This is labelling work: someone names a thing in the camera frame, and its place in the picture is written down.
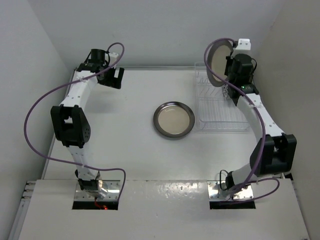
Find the grey rim plate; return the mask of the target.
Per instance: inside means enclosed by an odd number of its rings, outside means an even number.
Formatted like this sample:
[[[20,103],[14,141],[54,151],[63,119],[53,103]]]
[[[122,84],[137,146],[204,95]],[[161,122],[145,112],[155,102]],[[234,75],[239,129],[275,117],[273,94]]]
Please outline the grey rim plate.
[[[167,139],[186,137],[195,125],[195,114],[186,104],[179,101],[162,103],[154,111],[152,122],[155,130]]]
[[[225,69],[227,65],[226,57],[233,51],[233,46],[230,41],[223,39],[214,43],[208,51],[206,63],[211,70],[221,79],[226,79]]]

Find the blue floral plate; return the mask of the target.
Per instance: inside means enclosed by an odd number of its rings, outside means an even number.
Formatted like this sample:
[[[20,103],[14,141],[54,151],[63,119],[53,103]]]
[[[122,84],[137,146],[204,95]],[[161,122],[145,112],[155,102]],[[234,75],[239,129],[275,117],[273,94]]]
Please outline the blue floral plate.
[[[225,99],[230,99],[230,96],[229,96],[229,90],[228,90],[228,85],[227,84],[224,84],[221,88],[222,88],[222,95]]]

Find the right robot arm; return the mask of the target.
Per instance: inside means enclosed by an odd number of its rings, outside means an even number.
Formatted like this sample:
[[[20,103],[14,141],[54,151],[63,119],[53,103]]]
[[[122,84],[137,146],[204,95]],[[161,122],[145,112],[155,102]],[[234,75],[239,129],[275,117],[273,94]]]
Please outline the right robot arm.
[[[228,96],[242,112],[256,138],[256,146],[249,163],[227,173],[219,188],[232,196],[239,187],[258,181],[266,175],[290,172],[293,165],[297,139],[286,134],[268,113],[259,91],[252,83],[257,62],[244,53],[226,57]]]

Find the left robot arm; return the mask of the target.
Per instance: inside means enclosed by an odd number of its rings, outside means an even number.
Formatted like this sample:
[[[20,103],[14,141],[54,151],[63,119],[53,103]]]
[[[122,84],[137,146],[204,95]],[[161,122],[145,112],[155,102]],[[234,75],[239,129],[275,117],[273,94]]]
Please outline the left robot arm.
[[[101,179],[100,172],[88,167],[94,159],[89,144],[91,127],[85,107],[96,85],[121,88],[124,69],[116,68],[118,59],[116,52],[92,49],[75,70],[67,96],[50,110],[55,137],[67,148],[76,163],[75,175],[81,190],[99,200],[107,196],[108,187]]]

